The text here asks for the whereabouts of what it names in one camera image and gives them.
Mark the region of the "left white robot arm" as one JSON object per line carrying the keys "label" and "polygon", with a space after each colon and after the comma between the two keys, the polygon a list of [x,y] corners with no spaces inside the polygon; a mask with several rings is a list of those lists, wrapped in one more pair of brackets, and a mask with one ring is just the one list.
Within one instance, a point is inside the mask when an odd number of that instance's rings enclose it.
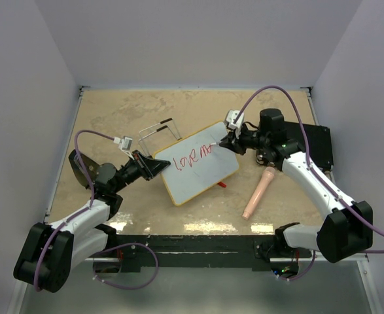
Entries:
{"label": "left white robot arm", "polygon": [[112,256],[117,251],[116,231],[104,223],[120,209],[123,199],[118,193],[139,178],[157,177],[171,164],[138,150],[121,168],[97,164],[76,151],[70,153],[69,162],[77,181],[94,189],[93,198],[52,224],[34,224],[13,270],[15,279],[49,292],[59,291],[71,269],[88,257],[95,253]]}

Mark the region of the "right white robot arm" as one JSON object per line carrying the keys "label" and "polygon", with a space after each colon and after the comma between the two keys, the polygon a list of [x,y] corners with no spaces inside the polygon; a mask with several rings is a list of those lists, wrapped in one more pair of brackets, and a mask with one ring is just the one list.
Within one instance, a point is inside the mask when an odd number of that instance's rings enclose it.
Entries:
{"label": "right white robot arm", "polygon": [[240,155],[249,148],[261,151],[266,164],[273,164],[302,187],[323,218],[318,227],[291,223],[276,229],[273,248],[279,256],[288,257],[301,248],[319,251],[336,263],[372,246],[371,206],[339,190],[319,170],[308,149],[288,135],[279,109],[261,110],[255,130],[246,127],[239,111],[229,111],[224,123],[228,134],[219,141],[220,147]]}

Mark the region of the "yellow framed whiteboard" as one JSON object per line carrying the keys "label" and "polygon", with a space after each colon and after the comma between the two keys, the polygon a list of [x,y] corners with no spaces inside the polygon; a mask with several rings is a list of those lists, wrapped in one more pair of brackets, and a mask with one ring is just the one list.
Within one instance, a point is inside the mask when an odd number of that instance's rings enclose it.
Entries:
{"label": "yellow framed whiteboard", "polygon": [[155,159],[171,162],[161,176],[174,205],[185,204],[238,171],[235,153],[210,145],[226,134],[218,121],[154,153]]}

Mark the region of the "wire whiteboard stand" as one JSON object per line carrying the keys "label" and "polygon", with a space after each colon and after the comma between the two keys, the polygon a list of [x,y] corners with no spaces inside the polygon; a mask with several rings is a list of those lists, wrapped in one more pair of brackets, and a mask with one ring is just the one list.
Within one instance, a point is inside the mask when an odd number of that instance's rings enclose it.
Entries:
{"label": "wire whiteboard stand", "polygon": [[172,136],[174,136],[176,141],[179,141],[182,139],[182,136],[179,132],[179,129],[174,121],[173,118],[167,118],[165,120],[161,120],[156,124],[153,124],[145,129],[142,129],[139,131],[139,139],[138,139],[138,144],[139,146],[143,149],[143,152],[150,156],[151,153],[147,147],[146,140],[153,136],[156,135],[157,133],[164,131],[164,130],[169,130]]}

